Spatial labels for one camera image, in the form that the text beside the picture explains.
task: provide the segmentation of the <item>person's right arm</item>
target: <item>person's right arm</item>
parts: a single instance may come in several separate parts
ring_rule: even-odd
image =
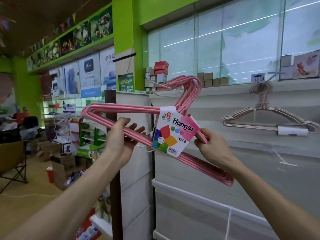
[[[230,173],[243,187],[281,240],[319,240],[320,221],[264,182],[232,154],[225,139],[206,128],[208,144],[194,143],[212,164]]]

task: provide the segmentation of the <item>red petal graphic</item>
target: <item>red petal graphic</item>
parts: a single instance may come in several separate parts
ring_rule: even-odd
[[[160,129],[160,132],[161,132],[162,137],[163,137],[164,139],[168,138],[168,137],[170,136],[170,133],[171,133],[169,125],[167,125],[167,126],[165,126],[165,127],[162,127],[162,128]]]

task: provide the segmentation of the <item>person's left arm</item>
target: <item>person's left arm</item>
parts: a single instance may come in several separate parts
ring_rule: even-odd
[[[4,240],[72,239],[97,199],[132,156],[138,142],[124,137],[123,127],[129,122],[130,119],[120,118],[108,133],[106,148],[98,160],[72,187],[34,214]],[[136,124],[130,126],[131,129],[136,127]]]

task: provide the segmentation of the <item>floor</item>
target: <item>floor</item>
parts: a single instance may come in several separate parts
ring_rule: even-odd
[[[29,183],[12,182],[0,194],[0,216],[5,219],[0,224],[0,239],[62,193],[54,184],[49,183],[46,172],[49,166],[49,161],[28,159],[26,176]],[[0,178],[0,189],[7,182]]]

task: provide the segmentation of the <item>yellow petal graphic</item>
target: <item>yellow petal graphic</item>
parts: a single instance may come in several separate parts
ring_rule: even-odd
[[[178,143],[178,141],[173,136],[169,136],[164,140],[164,142],[170,147]]]

